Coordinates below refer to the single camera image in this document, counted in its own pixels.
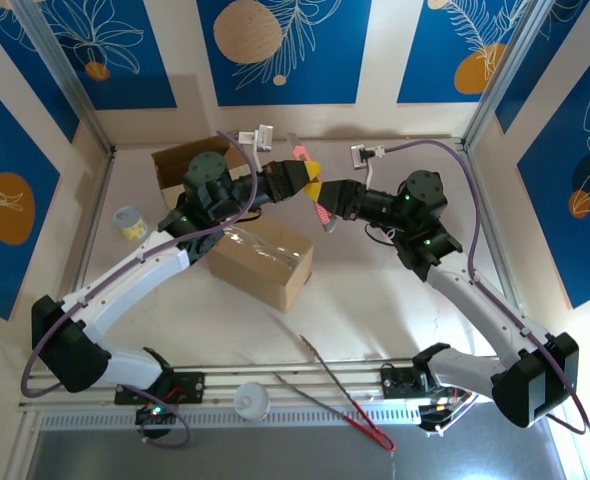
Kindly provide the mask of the pink utility knife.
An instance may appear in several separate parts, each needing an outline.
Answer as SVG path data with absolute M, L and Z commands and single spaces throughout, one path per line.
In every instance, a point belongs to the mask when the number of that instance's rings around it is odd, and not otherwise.
M 287 132 L 286 139 L 289 146 L 292 149 L 292 153 L 295 159 L 302 161 L 311 161 L 311 157 L 308 151 L 303 146 L 299 137 L 294 132 Z M 329 213 L 318 203 L 315 204 L 315 210 L 325 232 L 332 233 L 337 224 L 336 216 L 334 214 Z

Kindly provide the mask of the brown cardboard box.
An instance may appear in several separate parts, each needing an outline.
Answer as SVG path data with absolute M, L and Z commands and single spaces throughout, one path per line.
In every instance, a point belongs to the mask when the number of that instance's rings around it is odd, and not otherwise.
M 215 277 L 286 312 L 311 275 L 313 253 L 308 237 L 261 217 L 227 227 L 206 260 Z
M 219 153 L 224 157 L 233 179 L 250 173 L 243 155 L 221 136 L 212 136 L 154 152 L 152 158 L 159 188 L 169 210 L 176 207 L 179 196 L 184 192 L 183 176 L 188 170 L 189 162 L 196 155 L 207 151 Z

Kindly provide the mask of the yellow can grey lid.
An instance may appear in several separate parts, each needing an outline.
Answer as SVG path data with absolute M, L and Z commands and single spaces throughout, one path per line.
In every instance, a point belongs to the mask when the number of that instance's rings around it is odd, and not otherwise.
M 140 240 L 148 232 L 148 225 L 142 213 L 133 205 L 118 209 L 113 215 L 113 223 L 121 235 L 129 241 Z

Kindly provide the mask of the white plastic cup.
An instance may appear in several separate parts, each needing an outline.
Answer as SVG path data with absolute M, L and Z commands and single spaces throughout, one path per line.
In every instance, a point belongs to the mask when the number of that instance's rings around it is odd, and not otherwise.
M 234 409 L 244 420 L 262 421 L 270 410 L 270 397 L 267 389 L 257 382 L 243 383 L 235 392 Z

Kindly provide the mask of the black controller board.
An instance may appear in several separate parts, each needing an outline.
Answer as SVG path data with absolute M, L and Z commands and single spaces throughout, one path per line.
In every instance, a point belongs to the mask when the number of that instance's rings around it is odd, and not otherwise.
M 419 408 L 419 428 L 427 438 L 443 437 L 445 432 L 461 420 L 475 405 L 478 394 L 455 389 L 445 402 L 435 403 Z
M 161 405 L 149 403 L 135 412 L 135 425 L 145 440 L 159 440 L 176 423 L 176 417 Z

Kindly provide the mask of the grey metal sheet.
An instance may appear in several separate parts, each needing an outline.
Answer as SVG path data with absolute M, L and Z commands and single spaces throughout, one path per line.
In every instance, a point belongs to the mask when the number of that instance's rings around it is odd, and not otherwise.
M 547 424 L 519 429 L 488 403 L 443 436 L 386 431 L 392 452 L 347 425 L 208 426 L 178 450 L 147 446 L 132 428 L 46 430 L 27 480 L 588 480 Z

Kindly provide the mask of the aluminium side rail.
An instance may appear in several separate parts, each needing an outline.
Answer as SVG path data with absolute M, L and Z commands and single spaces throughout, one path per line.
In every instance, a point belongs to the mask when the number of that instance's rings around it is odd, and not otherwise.
M 76 193 L 82 209 L 65 262 L 62 281 L 55 294 L 56 301 L 78 290 L 84 283 L 114 167 L 115 152 L 114 148 L 109 151 L 97 174 L 91 180 L 81 183 Z
M 481 273 L 475 274 L 474 283 L 498 311 L 502 324 L 512 331 L 515 340 L 520 342 L 521 346 L 515 346 L 515 348 L 518 351 L 529 353 L 542 351 L 543 344 L 547 341 L 547 331 L 527 315 L 524 315 L 519 308 L 519 295 L 516 292 L 507 260 L 502 251 L 499 233 L 493 223 L 492 212 L 473 155 L 464 147 L 461 148 L 460 155 L 469 176 L 471 195 L 476 202 L 477 222 L 484 233 L 485 242 L 496 270 L 499 288 L 495 288 L 490 280 L 483 279 Z

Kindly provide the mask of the blue floral wall poster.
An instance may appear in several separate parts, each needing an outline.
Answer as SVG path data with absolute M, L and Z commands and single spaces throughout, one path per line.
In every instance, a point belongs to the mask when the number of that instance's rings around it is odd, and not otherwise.
M 518 163 L 570 304 L 590 300 L 590 66 Z
M 0 45 L 62 134 L 72 142 L 80 123 L 79 118 L 20 24 L 9 0 L 0 0 Z
M 197 0 L 221 107 L 353 104 L 372 0 Z
M 0 318 L 15 307 L 60 174 L 0 100 Z
M 96 110 L 176 106 L 144 0 L 38 6 Z
M 553 0 L 496 107 L 502 134 L 538 134 L 590 66 L 590 0 Z
M 397 102 L 476 102 L 531 0 L 424 0 Z

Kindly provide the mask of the aluminium corner post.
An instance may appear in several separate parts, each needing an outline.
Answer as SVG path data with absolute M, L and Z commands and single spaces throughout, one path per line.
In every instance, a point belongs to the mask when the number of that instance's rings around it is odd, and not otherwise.
M 111 157 L 114 145 L 109 140 L 86 90 L 39 6 L 33 0 L 9 0 L 9 3 L 75 115 L 86 127 L 98 147 Z
M 529 0 L 526 11 L 461 136 L 464 152 L 472 151 L 486 124 L 492 119 L 499 101 L 521 66 L 554 2 L 555 0 Z

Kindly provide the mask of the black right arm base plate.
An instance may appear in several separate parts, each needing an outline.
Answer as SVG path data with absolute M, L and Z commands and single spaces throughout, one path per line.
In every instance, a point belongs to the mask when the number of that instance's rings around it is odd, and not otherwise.
M 411 367 L 395 366 L 386 362 L 379 369 L 380 384 L 385 399 L 467 399 L 465 390 L 437 384 L 426 372 Z

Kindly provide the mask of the aluminium frame rail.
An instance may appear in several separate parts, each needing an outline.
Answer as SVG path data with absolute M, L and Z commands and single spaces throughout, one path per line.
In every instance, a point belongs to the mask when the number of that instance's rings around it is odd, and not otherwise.
M 384 400 L 380 384 L 379 369 L 389 362 L 395 366 L 411 367 L 409 359 L 371 359 L 363 361 L 329 362 L 327 365 L 335 373 L 353 399 L 362 404 Z M 31 395 L 22 393 L 18 409 L 66 409 L 84 408 L 100 404 L 113 407 L 116 388 L 119 385 L 135 386 L 146 390 L 164 373 L 160 363 L 143 351 L 133 357 L 130 352 L 120 353 L 108 361 L 107 369 L 95 375 L 82 365 L 71 368 L 73 380 L 82 388 L 73 392 L 64 386 L 64 381 L 54 373 L 41 371 L 28 375 L 26 388 Z M 317 359 L 310 358 L 307 363 L 277 363 L 261 365 L 220 365 L 176 367 L 174 372 L 203 372 L 205 387 L 200 404 L 228 405 L 232 402 L 234 391 L 246 382 L 257 382 L 265 386 L 271 400 L 277 404 L 294 401 L 295 393 L 283 386 L 273 375 L 278 373 L 287 382 L 320 401 L 333 404 L 346 404 L 348 400 L 324 371 Z

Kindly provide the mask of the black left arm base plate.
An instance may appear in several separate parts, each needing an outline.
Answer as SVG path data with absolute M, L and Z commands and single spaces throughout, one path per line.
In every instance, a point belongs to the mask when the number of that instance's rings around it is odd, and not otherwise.
M 146 390 L 146 393 L 167 404 L 200 404 L 204 387 L 205 374 L 203 372 L 165 372 Z M 134 406 L 150 403 L 150 400 L 119 385 L 115 391 L 114 403 Z

